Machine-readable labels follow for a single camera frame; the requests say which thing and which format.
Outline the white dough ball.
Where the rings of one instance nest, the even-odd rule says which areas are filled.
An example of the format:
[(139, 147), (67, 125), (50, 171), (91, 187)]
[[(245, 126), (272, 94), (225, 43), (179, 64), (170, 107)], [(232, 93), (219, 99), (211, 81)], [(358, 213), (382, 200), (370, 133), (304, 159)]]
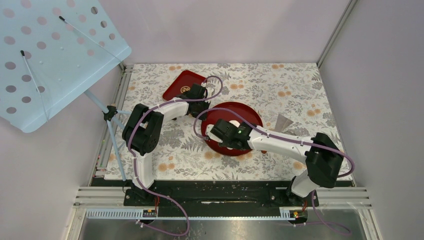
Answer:
[(230, 120), (229, 123), (236, 126), (237, 128), (240, 126), (240, 123), (237, 120)]

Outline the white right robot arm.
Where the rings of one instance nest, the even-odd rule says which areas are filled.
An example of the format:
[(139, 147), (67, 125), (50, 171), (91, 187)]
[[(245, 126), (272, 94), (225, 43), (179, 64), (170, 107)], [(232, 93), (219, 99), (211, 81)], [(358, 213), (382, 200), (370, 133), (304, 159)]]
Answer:
[(295, 176), (286, 190), (287, 201), (293, 206), (301, 205), (309, 193), (319, 187), (334, 188), (343, 162), (339, 149), (320, 132), (314, 137), (299, 137), (269, 131), (248, 122), (233, 124), (220, 119), (209, 124), (205, 134), (223, 148), (266, 151), (305, 164), (306, 170)]

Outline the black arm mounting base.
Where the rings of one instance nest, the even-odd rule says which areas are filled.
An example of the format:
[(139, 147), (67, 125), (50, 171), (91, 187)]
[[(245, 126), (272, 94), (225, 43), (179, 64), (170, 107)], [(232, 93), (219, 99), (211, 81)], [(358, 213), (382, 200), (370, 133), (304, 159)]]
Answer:
[(253, 202), (272, 203), (282, 207), (307, 207), (319, 205), (317, 194), (305, 198), (288, 196), (290, 181), (218, 181), (218, 180), (154, 180), (150, 187), (142, 188), (134, 183), (127, 194), (136, 206), (150, 204), (159, 194), (160, 199), (170, 197), (179, 204), (183, 202)]

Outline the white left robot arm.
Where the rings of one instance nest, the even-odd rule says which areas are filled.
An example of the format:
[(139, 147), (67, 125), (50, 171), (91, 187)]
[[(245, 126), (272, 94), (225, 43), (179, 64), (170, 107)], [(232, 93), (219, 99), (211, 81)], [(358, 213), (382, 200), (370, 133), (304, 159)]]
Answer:
[(155, 200), (155, 192), (149, 187), (155, 181), (152, 172), (153, 151), (159, 143), (163, 125), (186, 115), (197, 117), (209, 108), (208, 98), (214, 92), (194, 83), (190, 90), (169, 101), (152, 107), (139, 103), (133, 108), (122, 131), (122, 139), (136, 157), (131, 188), (134, 191), (138, 189), (135, 197), (142, 205), (148, 206)]

